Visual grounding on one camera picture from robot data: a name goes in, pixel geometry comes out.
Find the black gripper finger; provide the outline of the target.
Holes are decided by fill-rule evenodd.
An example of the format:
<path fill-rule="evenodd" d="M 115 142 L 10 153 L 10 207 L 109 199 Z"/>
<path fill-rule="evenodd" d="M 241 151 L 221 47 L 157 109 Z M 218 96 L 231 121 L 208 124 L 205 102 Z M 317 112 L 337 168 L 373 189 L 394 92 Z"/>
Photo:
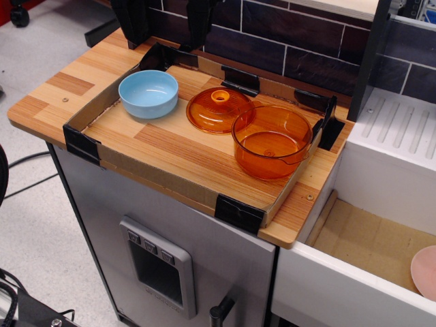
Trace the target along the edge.
<path fill-rule="evenodd" d="M 189 0 L 187 3 L 187 18 L 190 32 L 189 46 L 198 49 L 206 42 L 210 29 L 210 19 L 214 8 L 214 1 Z"/>
<path fill-rule="evenodd" d="M 129 48 L 137 48 L 149 38 L 147 4 L 143 0 L 110 0 Z"/>

